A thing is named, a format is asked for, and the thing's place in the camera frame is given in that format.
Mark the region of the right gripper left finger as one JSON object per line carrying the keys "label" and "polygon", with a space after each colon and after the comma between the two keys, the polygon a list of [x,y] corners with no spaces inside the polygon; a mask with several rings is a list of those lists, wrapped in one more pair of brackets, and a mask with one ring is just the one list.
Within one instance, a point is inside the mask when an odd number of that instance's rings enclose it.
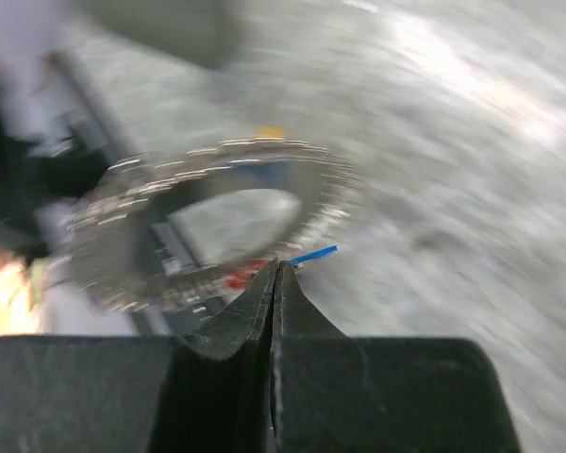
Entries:
{"label": "right gripper left finger", "polygon": [[227,307],[175,348],[150,449],[263,452],[277,263],[265,263]]}

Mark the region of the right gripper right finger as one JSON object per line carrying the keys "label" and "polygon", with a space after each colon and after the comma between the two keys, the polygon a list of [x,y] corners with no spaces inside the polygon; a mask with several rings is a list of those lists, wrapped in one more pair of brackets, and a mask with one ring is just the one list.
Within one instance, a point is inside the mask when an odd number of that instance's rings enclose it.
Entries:
{"label": "right gripper right finger", "polygon": [[308,299],[291,264],[277,266],[273,290],[270,405],[276,452],[318,452],[320,411],[333,396],[318,354],[346,336]]}

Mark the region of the blue tag key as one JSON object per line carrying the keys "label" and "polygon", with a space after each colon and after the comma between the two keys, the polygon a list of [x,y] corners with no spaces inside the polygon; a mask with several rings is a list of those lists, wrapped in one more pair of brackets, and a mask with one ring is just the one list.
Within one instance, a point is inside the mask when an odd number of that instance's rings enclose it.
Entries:
{"label": "blue tag key", "polygon": [[315,250],[305,255],[293,258],[290,260],[290,264],[294,267],[303,266],[309,261],[321,260],[327,256],[330,256],[331,254],[335,253],[337,250],[338,247],[336,245],[331,245],[329,247]]}

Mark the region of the large keyring with small rings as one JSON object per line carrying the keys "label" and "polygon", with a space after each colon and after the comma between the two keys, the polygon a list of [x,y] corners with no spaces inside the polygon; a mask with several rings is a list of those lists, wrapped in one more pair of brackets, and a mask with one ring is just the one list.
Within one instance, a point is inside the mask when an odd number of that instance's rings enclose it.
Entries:
{"label": "large keyring with small rings", "polygon": [[237,270],[324,247],[364,195],[361,171],[301,141],[255,138],[111,167],[72,220],[72,280],[110,310],[181,310]]}

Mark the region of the yellow tag key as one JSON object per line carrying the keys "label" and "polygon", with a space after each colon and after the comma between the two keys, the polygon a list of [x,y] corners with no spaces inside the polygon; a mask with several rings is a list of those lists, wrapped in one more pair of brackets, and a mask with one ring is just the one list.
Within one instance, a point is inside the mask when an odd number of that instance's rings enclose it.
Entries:
{"label": "yellow tag key", "polygon": [[259,139],[269,140],[286,139],[287,132],[283,128],[277,126],[260,126],[255,134],[255,137]]}

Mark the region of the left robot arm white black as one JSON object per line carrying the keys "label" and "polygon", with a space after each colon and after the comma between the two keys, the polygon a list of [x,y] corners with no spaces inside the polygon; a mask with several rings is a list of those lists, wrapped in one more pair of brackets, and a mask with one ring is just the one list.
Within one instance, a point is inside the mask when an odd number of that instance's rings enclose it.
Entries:
{"label": "left robot arm white black", "polygon": [[69,5],[0,1],[0,336],[135,336],[73,277],[74,217],[108,169],[65,117],[58,60]]}

